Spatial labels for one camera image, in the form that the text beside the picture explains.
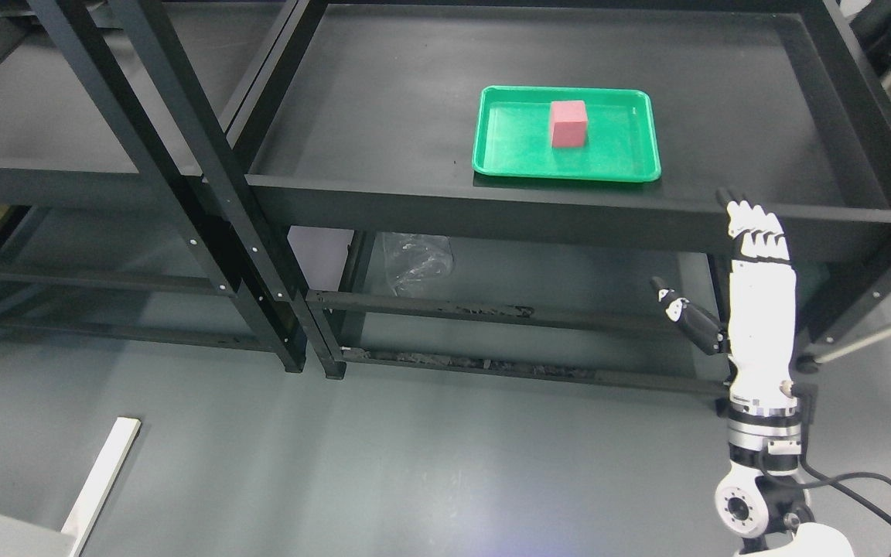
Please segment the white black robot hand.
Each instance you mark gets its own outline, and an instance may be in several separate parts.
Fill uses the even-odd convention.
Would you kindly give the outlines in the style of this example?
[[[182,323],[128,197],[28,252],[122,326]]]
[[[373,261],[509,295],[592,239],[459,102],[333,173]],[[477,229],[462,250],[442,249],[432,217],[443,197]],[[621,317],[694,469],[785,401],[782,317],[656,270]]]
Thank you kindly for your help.
[[[790,359],[794,350],[797,275],[783,226],[774,213],[722,188],[732,240],[729,319],[722,324],[658,276],[650,280],[665,316],[707,355],[727,354],[736,368],[732,408],[756,416],[797,410]]]

